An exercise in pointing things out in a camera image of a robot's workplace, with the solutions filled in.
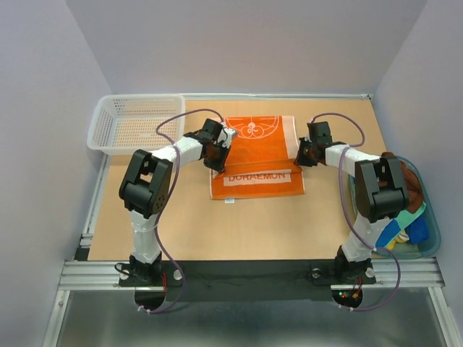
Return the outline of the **orange Doraemon towel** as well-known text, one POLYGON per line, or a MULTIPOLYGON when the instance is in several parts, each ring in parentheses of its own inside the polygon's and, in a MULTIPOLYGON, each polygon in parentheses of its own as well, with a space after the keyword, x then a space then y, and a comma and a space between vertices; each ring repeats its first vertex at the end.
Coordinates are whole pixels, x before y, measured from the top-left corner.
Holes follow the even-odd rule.
POLYGON ((299 147, 293 116, 225 118, 237 131, 223 173, 211 173, 211 199, 285 197, 305 193, 294 163, 299 147))

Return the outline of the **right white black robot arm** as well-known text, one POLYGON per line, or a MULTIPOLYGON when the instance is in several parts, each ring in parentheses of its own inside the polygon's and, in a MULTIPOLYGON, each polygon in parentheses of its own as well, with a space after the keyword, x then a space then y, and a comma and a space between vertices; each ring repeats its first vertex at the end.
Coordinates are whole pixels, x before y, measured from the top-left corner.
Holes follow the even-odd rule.
POLYGON ((343 175, 351 176, 355 182, 357 217, 354 222, 347 219, 351 231, 339 247, 333 264, 335 278, 349 282, 370 270, 371 254, 382 247, 378 240, 384 228, 409 205, 402 165, 394 155, 370 155, 355 145, 334 142, 326 121, 311 121, 307 128, 308 135, 300 138, 294 163, 337 168, 343 208, 346 207, 343 175))

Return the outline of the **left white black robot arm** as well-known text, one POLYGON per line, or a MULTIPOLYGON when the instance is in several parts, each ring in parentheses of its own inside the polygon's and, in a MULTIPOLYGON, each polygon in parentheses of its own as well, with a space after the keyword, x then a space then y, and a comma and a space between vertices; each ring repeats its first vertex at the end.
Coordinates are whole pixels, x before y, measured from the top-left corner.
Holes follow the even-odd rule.
POLYGON ((202 128, 184 134, 180 140, 151 152, 133 153, 119 188, 119 198, 129 211, 133 248, 129 262, 115 265, 122 280, 146 285, 156 283, 161 274, 161 258, 166 253, 158 235, 161 214, 177 184, 181 167, 201 160, 206 168, 222 174, 237 130, 224 121, 206 119, 202 128))

